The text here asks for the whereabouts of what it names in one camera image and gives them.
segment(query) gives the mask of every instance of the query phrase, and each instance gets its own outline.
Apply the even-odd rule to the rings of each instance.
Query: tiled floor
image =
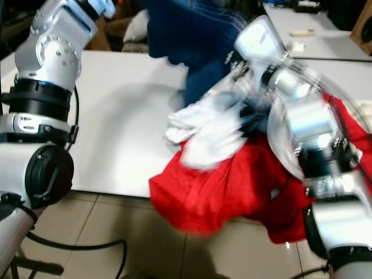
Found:
[[[67,244],[92,245],[124,238],[128,258],[124,274],[145,272],[160,279],[287,279],[323,262],[305,242],[274,245],[260,224],[236,219],[218,234],[197,238],[173,229],[149,201],[71,193],[47,208],[36,234]],[[121,247],[69,252],[25,239],[20,253],[30,259],[59,263],[63,279],[114,279]],[[30,273],[20,270],[21,279]],[[315,274],[307,278],[325,278]],[[57,279],[38,274],[36,279]]]

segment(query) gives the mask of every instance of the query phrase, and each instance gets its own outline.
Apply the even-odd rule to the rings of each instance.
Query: red cloth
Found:
[[[363,151],[362,164],[372,173],[372,144],[338,99],[352,142]],[[162,174],[150,179],[151,201],[175,227],[209,235],[229,219],[246,216],[259,220],[274,243],[306,238],[302,209],[310,205],[302,183],[291,176],[272,153],[266,135],[256,133],[231,159],[211,171],[184,167],[179,151]],[[270,201],[274,188],[281,193]]]

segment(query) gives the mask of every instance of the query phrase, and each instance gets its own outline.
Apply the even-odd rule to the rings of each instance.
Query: white pillow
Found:
[[[123,42],[134,41],[138,42],[147,37],[147,23],[149,16],[147,10],[142,10],[130,22],[127,31],[124,35]]]

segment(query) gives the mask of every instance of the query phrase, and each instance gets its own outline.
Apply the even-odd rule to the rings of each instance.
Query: blue clothing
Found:
[[[184,106],[198,101],[230,72],[224,62],[247,26],[237,12],[219,8],[213,0],[141,0],[149,13],[151,57],[189,67]]]

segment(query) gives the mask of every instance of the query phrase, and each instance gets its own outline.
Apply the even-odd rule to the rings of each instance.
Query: white table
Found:
[[[324,12],[318,14],[296,13],[292,9],[264,5],[284,45],[291,41],[305,43],[303,52],[292,52],[294,58],[372,60],[351,38],[349,31],[336,28]],[[314,29],[316,36],[291,37],[291,30]]]
[[[7,63],[12,65],[2,62],[2,76]],[[14,64],[2,80],[3,90],[12,84],[12,71]],[[161,173],[177,151],[162,136],[172,111],[170,100],[184,77],[185,69],[146,54],[83,53],[76,85],[80,131],[71,149],[73,189],[149,197],[149,178]],[[74,109],[73,98],[70,123]]]

